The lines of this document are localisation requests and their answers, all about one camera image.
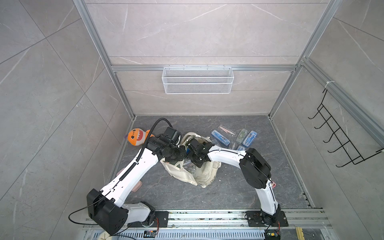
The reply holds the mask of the blue clear pencil case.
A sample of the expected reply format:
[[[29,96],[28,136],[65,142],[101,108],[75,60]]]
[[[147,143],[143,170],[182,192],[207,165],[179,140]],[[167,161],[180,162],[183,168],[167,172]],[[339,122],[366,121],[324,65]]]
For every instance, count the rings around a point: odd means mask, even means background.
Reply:
[[[230,140],[228,140],[225,136],[223,136],[220,132],[218,132],[217,130],[213,130],[211,132],[211,135],[217,139],[221,144],[223,144],[224,146],[228,147],[231,143]]]

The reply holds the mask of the cream canvas tote bag leaves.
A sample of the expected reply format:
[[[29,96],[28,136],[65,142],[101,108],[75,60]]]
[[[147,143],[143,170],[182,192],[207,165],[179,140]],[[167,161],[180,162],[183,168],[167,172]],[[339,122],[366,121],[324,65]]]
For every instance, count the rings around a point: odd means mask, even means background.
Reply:
[[[161,159],[160,163],[175,179],[202,188],[206,188],[215,180],[217,171],[222,165],[220,162],[205,162],[199,168],[190,159],[170,163],[165,158]]]

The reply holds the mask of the clear case pink compass set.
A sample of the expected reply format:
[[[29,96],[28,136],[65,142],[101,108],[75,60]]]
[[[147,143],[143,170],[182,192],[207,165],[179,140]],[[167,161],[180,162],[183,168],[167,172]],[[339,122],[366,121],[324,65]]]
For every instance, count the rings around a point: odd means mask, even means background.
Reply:
[[[220,129],[222,132],[226,133],[229,136],[235,136],[236,135],[236,133],[234,131],[230,130],[229,128],[227,128],[223,125],[219,125],[218,129]]]

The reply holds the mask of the clear plastic ruler case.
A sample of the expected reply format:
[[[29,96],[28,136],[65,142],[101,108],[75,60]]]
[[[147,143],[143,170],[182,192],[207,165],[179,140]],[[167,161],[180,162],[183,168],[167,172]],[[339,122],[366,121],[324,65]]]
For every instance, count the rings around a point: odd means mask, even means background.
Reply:
[[[237,143],[235,143],[235,142],[231,142],[231,144],[230,144],[230,149],[231,149],[231,150],[235,150],[236,147],[237,147]]]

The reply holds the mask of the small blue clear case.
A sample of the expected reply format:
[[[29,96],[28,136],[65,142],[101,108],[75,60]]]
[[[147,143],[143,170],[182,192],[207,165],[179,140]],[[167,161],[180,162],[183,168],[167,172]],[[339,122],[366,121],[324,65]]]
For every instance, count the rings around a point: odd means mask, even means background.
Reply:
[[[245,151],[245,150],[246,150],[246,148],[244,146],[242,146],[242,145],[239,145],[237,147],[237,151]]]

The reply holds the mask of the clear green stationery case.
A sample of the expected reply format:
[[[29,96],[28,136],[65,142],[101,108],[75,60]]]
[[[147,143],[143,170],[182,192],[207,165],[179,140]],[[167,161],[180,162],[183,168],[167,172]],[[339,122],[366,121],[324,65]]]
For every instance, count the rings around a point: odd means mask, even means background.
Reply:
[[[238,144],[242,144],[244,139],[247,137],[247,135],[248,135],[248,130],[246,130],[246,129],[240,130],[240,132],[237,136],[236,142]]]

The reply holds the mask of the blue clear compass case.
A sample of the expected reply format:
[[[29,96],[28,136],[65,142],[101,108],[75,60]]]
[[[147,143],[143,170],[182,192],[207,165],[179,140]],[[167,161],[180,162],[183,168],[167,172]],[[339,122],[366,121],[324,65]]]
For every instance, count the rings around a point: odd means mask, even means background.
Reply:
[[[256,139],[257,135],[258,134],[255,131],[250,131],[248,135],[245,137],[245,139],[243,140],[242,145],[247,148],[250,147],[253,141]]]

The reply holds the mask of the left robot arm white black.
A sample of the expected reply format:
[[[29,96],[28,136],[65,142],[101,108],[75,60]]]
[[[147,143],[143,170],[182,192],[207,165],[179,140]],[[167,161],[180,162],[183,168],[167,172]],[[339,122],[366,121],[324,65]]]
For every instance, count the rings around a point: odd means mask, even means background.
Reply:
[[[161,121],[169,124],[166,118],[155,121],[144,144],[134,159],[109,184],[101,190],[91,190],[87,195],[89,217],[94,225],[100,226],[111,236],[120,232],[125,224],[141,223],[151,226],[155,222],[156,210],[146,203],[125,205],[125,201],[141,178],[161,159],[179,162],[186,157],[186,148],[180,146],[181,133],[169,125],[163,134],[156,137],[152,133]]]

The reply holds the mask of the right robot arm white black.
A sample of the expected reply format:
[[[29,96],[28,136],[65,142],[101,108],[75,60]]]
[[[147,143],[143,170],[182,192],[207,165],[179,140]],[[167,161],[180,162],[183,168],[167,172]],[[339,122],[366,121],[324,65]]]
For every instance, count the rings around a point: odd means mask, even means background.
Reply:
[[[192,139],[187,144],[187,157],[199,168],[205,162],[219,162],[241,169],[246,182],[256,190],[264,222],[277,222],[281,208],[273,192],[271,166],[256,149],[229,150]]]

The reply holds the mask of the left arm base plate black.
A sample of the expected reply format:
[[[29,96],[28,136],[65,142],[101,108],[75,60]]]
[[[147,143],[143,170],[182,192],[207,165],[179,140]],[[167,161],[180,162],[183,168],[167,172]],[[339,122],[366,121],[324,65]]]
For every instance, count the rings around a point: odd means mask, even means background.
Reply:
[[[155,211],[151,213],[144,222],[132,222],[126,223],[132,228],[166,228],[169,221],[168,211]]]

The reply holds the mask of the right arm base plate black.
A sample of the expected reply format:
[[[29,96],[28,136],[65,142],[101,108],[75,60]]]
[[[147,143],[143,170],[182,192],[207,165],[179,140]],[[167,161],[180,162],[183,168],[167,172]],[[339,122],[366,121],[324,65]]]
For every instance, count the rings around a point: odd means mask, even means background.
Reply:
[[[283,211],[268,215],[263,211],[246,211],[245,219],[249,227],[288,227],[289,223]]]

